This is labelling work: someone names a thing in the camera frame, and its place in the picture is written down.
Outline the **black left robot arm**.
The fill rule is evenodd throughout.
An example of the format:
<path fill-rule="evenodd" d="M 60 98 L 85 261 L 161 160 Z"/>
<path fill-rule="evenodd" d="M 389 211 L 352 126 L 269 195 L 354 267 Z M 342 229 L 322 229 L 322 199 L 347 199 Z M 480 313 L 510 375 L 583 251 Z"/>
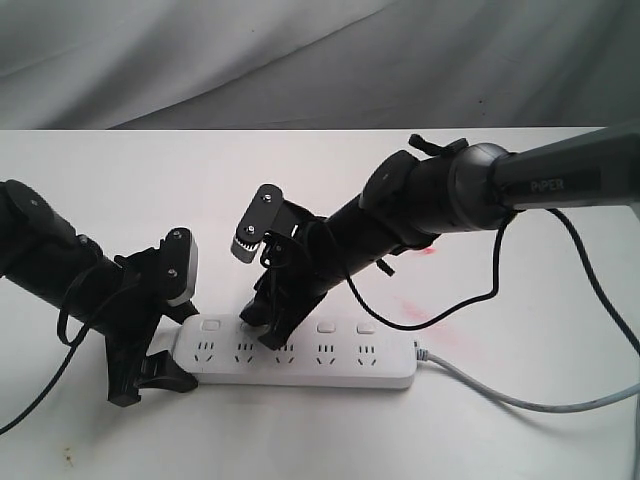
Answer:
<path fill-rule="evenodd" d="M 108 400 L 117 406 L 139 402 L 144 388 L 197 387 L 169 351 L 148 352 L 162 317 L 181 324 L 196 314 L 197 264 L 187 228 L 173 228 L 158 247 L 108 258 L 31 187 L 1 184 L 2 276 L 58 309 L 61 341 L 70 317 L 103 335 Z"/>

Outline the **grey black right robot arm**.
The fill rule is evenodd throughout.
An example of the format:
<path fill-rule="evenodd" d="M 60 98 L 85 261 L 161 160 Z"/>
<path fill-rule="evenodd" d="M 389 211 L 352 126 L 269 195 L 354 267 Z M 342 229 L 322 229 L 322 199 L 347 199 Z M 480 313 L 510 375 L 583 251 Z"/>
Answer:
<path fill-rule="evenodd" d="M 232 253 L 264 268 L 240 316 L 261 343 L 284 346 L 341 282 L 385 257 L 429 247 L 448 233 L 503 235 L 517 214 L 639 204 L 639 125 L 630 122 L 512 153 L 465 139 L 445 146 L 412 135 L 363 190 L 328 217 L 259 187 L 240 220 Z"/>

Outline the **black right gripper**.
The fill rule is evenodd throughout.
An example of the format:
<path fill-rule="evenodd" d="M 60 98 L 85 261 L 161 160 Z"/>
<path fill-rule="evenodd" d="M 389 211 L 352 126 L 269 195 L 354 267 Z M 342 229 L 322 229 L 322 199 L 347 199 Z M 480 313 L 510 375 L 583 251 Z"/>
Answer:
<path fill-rule="evenodd" d="M 269 325 L 258 341 L 278 350 L 327 292 L 344 280 L 344 273 L 337 258 L 337 239 L 326 219 L 309 219 L 297 230 L 293 244 L 272 240 L 264 244 L 260 263 L 265 272 L 239 317 L 251 327 Z"/>

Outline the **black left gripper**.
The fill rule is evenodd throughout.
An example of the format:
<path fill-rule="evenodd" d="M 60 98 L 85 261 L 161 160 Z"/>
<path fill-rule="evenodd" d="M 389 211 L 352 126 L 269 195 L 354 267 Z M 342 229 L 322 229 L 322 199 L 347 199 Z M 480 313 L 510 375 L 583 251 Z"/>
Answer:
<path fill-rule="evenodd" d="M 147 354 L 161 313 L 179 325 L 198 314 L 191 300 L 175 306 L 163 302 L 159 307 L 159 259 L 157 252 L 115 258 L 124 276 L 107 304 L 105 348 L 107 400 L 116 406 L 138 403 L 141 389 L 190 392 L 198 387 L 197 378 L 180 367 L 168 350 Z"/>

